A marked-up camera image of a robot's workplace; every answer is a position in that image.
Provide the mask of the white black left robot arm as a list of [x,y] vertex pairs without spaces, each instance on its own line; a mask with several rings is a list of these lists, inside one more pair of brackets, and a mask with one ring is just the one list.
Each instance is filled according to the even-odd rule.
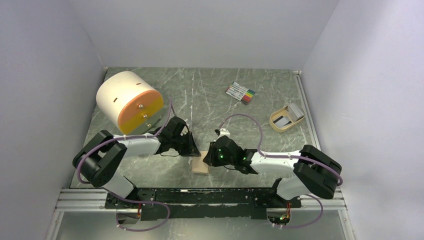
[[201,156],[187,123],[177,116],[141,135],[113,135],[101,130],[74,157],[72,165],[88,184],[114,193],[124,207],[132,208],[138,203],[139,190],[117,172],[122,160],[160,155],[170,149],[182,157]]

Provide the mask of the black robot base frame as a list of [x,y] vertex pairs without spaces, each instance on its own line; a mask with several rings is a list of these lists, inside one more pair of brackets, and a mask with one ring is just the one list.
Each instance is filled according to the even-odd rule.
[[139,188],[139,203],[125,202],[108,194],[104,207],[141,221],[198,218],[267,219],[268,209],[300,208],[300,197],[284,200],[277,185],[241,188]]

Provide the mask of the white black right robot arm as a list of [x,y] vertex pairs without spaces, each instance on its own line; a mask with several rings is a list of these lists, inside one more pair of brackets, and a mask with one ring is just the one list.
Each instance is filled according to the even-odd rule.
[[276,180],[275,190],[270,193],[270,202],[275,207],[307,194],[330,200],[341,182],[342,166],[309,144],[292,152],[262,152],[242,148],[228,136],[222,136],[210,143],[202,161],[210,167],[231,165],[245,175],[289,174],[288,178]]

